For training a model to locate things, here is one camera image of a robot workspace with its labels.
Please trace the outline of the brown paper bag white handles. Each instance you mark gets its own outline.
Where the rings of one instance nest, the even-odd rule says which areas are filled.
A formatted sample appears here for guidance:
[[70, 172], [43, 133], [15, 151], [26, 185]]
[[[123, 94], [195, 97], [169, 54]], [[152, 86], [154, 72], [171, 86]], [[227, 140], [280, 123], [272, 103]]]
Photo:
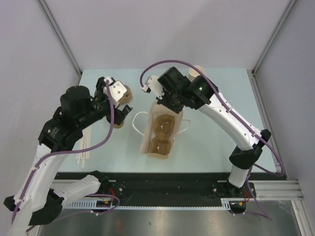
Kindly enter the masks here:
[[[145, 131], [135, 126], [140, 114], [148, 115]], [[142, 136], [140, 153], [154, 158], [167, 159], [170, 156], [176, 137], [191, 126], [189, 119], [183, 119], [183, 112], [176, 113], [154, 102], [149, 112], [138, 112], [132, 120], [133, 129]]]

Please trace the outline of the brown paper coffee cup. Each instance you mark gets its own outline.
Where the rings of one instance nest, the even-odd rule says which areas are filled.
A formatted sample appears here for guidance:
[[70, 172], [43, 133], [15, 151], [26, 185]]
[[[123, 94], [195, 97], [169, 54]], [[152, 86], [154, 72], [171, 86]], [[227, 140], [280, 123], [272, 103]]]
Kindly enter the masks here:
[[124, 122], [122, 122], [122, 123], [120, 123], [120, 124], [116, 124], [116, 123], [111, 124], [111, 123], [109, 123], [109, 125], [113, 126], [113, 129], [120, 129], [120, 128], [123, 127]]

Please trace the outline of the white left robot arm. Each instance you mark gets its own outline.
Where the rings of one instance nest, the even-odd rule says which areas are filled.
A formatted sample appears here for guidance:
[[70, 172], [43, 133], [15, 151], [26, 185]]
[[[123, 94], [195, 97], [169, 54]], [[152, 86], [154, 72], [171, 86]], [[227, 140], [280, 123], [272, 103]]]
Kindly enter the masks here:
[[85, 196], [104, 196], [109, 190], [108, 178], [93, 171], [67, 187], [53, 189], [53, 180], [83, 137], [83, 132], [105, 118], [110, 127], [123, 124], [130, 106], [119, 106], [127, 95], [126, 86], [111, 77], [101, 77], [94, 95], [85, 86], [72, 86], [60, 98], [60, 106], [47, 121], [38, 138], [36, 155], [19, 192], [7, 197], [4, 205], [12, 211], [9, 235], [23, 236], [35, 226], [53, 222], [70, 203]]

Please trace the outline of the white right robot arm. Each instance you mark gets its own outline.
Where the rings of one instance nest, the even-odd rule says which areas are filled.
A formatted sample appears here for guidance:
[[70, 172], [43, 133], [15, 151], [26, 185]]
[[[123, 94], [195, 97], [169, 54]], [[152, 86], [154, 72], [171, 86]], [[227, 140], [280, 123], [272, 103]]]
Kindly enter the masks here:
[[267, 145], [271, 132], [260, 130], [246, 121], [220, 93], [205, 74], [194, 67], [197, 76], [190, 80], [177, 68], [171, 67], [155, 78], [158, 102], [179, 113], [184, 107], [195, 109], [211, 118], [235, 142], [236, 148], [229, 157], [232, 169], [226, 190], [232, 197], [245, 191], [250, 168], [257, 162]]

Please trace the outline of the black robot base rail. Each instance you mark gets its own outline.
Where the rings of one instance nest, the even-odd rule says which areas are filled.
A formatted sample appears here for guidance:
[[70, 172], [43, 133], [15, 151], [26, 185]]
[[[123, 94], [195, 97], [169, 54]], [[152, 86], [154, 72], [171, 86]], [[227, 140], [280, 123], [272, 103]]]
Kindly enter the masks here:
[[103, 173], [99, 193], [113, 193], [123, 207], [219, 207], [224, 198], [245, 201], [253, 183], [229, 186], [228, 173]]

